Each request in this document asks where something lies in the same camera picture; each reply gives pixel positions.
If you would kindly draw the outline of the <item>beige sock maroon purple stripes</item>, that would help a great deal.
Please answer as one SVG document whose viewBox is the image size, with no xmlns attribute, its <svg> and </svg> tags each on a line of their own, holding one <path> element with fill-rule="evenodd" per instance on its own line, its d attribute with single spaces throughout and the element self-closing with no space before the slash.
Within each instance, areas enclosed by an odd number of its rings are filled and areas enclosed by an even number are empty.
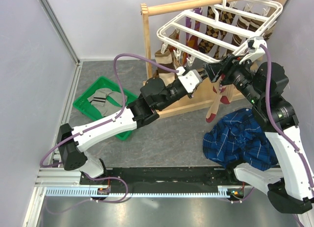
<svg viewBox="0 0 314 227">
<path fill-rule="evenodd" d="M 181 57 L 177 55 L 177 48 L 165 43 L 162 43 L 160 50 L 155 52 L 155 61 L 156 63 L 172 70 L 176 70 L 182 65 Z M 162 79 L 165 86 L 167 86 L 177 78 L 177 74 L 157 67 L 153 77 Z"/>
</svg>

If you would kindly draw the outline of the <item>white plastic clip hanger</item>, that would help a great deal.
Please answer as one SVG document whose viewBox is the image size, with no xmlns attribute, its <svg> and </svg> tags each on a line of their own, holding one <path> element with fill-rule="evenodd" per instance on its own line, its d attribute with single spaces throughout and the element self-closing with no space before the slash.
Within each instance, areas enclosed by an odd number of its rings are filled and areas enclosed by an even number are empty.
<svg viewBox="0 0 314 227">
<path fill-rule="evenodd" d="M 248 41 L 265 40 L 283 10 L 273 0 L 245 2 L 243 8 L 236 8 L 235 1 L 222 0 L 182 11 L 158 29 L 161 51 L 172 46 L 174 56 L 187 65 L 195 59 L 217 62 L 228 53 L 245 55 L 249 52 Z"/>
</svg>

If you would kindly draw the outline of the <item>green plastic tray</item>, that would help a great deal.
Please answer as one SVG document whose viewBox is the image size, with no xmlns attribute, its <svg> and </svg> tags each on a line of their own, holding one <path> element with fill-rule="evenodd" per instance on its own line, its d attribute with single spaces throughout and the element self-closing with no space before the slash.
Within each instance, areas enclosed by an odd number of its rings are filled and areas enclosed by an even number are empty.
<svg viewBox="0 0 314 227">
<path fill-rule="evenodd" d="M 87 100 L 88 97 L 93 95 L 96 90 L 100 88 L 109 88 L 113 91 L 121 92 L 119 85 L 108 78 L 101 76 L 99 77 L 87 90 L 81 94 L 81 96 L 78 97 L 77 100 L 74 101 L 73 106 L 74 108 L 78 109 L 82 114 L 87 116 L 89 119 L 96 121 L 99 119 L 102 119 L 100 112 L 90 104 L 90 102 Z M 133 102 L 135 99 L 137 99 L 137 95 L 130 92 L 129 90 L 124 88 L 124 94 L 128 97 L 128 100 L 126 102 L 126 105 L 128 103 Z M 125 141 L 127 140 L 131 135 L 131 131 L 122 132 L 120 134 L 116 135 L 116 138 Z"/>
</svg>

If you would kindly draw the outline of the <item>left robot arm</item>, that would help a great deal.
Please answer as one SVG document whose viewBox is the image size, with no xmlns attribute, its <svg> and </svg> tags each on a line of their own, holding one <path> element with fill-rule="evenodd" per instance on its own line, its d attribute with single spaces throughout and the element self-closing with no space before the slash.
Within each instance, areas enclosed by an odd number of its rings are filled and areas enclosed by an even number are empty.
<svg viewBox="0 0 314 227">
<path fill-rule="evenodd" d="M 122 113 L 115 112 L 105 119 L 86 125 L 71 127 L 63 124 L 59 128 L 59 152 L 64 170 L 79 169 L 87 173 L 96 184 L 107 181 L 107 171 L 100 159 L 88 155 L 87 150 L 96 143 L 125 131 L 146 126 L 159 118 L 159 111 L 191 96 L 201 80 L 191 76 L 180 76 L 165 85 L 159 78 L 151 78 L 140 88 L 139 97 L 128 104 Z"/>
</svg>

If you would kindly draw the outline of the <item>beige sock maroon toe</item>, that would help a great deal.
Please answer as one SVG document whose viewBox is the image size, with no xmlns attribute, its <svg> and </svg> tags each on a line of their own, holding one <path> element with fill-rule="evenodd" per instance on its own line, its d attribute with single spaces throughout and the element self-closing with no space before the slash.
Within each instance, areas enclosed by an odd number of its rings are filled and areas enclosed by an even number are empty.
<svg viewBox="0 0 314 227">
<path fill-rule="evenodd" d="M 213 103 L 206 114 L 207 123 L 211 123 L 216 117 L 220 103 L 230 104 L 232 102 L 234 86 L 233 85 L 223 86 L 221 82 L 224 78 L 225 75 L 222 75 L 218 79 L 218 81 L 213 84 L 212 90 L 215 93 L 215 96 L 213 99 Z"/>
</svg>

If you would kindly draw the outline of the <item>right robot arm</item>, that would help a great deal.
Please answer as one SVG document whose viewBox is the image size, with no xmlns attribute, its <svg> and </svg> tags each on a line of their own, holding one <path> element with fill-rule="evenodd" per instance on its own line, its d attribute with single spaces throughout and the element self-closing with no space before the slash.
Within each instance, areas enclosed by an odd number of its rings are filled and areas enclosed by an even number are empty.
<svg viewBox="0 0 314 227">
<path fill-rule="evenodd" d="M 270 175 L 247 162 L 235 162 L 224 174 L 229 184 L 246 182 L 265 193 L 273 207 L 286 214 L 303 214 L 314 202 L 314 174 L 301 142 L 293 106 L 282 97 L 289 79 L 283 66 L 266 61 L 253 73 L 251 61 L 228 55 L 204 65 L 211 82 L 234 85 L 252 104 L 252 113 L 272 145 L 282 175 Z"/>
</svg>

